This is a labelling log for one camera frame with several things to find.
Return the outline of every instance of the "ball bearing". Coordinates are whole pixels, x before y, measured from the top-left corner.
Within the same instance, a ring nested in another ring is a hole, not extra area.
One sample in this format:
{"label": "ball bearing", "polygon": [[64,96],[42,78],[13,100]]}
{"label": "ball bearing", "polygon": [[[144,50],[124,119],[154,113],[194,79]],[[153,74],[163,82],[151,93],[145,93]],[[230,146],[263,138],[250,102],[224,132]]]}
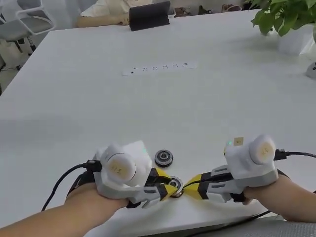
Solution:
{"label": "ball bearing", "polygon": [[171,198],[179,198],[183,194],[183,183],[178,177],[171,176],[171,181],[169,182],[169,185],[177,188],[177,191],[170,196]]}
{"label": "ball bearing", "polygon": [[173,162],[173,155],[168,150],[160,150],[155,155],[155,163],[162,168],[168,167]]}

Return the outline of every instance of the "yellow sticker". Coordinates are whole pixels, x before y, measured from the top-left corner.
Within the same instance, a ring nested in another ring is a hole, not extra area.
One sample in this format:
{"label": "yellow sticker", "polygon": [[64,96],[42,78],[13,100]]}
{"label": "yellow sticker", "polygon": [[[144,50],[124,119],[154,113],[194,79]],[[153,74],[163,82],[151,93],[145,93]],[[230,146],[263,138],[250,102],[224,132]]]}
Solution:
{"label": "yellow sticker", "polygon": [[128,178],[128,167],[124,165],[122,162],[119,162],[117,160],[110,161],[108,163],[108,170],[120,177],[121,179],[127,179]]}
{"label": "yellow sticker", "polygon": [[257,151],[257,157],[259,157],[261,160],[266,160],[271,156],[274,156],[274,150],[272,146],[268,142],[263,143]]}
{"label": "yellow sticker", "polygon": [[243,145],[243,137],[234,138],[234,147]]}

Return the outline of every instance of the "white table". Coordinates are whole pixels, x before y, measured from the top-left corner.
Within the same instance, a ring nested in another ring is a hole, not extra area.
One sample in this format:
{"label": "white table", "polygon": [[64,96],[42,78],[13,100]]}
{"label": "white table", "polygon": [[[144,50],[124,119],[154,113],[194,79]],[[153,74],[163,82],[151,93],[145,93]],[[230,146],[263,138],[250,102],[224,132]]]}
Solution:
{"label": "white table", "polygon": [[[167,172],[184,182],[225,164],[224,144],[235,136],[267,133],[279,148],[316,153],[316,81],[304,76],[311,61],[279,54],[276,37],[252,28],[253,16],[186,17],[139,32],[110,26],[49,33],[0,98],[0,226],[40,211],[64,171],[113,141],[141,139],[151,156],[171,150]],[[198,68],[121,75],[128,66],[184,60]],[[277,165],[303,187],[316,188],[316,159]],[[50,207],[63,203],[79,172],[62,183]],[[263,210],[258,203],[183,196],[147,210],[121,210],[87,236],[163,233]]]}

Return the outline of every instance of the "white sleeve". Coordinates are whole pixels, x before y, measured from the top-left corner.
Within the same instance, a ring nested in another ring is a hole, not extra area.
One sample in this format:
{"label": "white sleeve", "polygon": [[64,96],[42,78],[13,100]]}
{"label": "white sleeve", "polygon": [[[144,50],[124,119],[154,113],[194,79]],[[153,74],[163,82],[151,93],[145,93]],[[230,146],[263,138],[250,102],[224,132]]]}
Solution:
{"label": "white sleeve", "polygon": [[107,4],[107,0],[98,0],[96,4],[89,7],[86,11],[81,13],[81,16],[86,17],[99,17],[109,15],[109,7]]}

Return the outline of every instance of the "green plant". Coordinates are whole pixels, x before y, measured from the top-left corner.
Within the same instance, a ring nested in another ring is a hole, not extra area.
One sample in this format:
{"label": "green plant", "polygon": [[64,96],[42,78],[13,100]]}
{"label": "green plant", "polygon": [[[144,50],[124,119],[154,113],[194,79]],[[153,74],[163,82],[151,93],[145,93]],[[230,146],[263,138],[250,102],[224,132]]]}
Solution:
{"label": "green plant", "polygon": [[316,21],[316,0],[250,0],[251,7],[260,6],[251,21],[253,26],[259,26],[262,34],[266,35],[272,27],[282,37],[290,29]]}

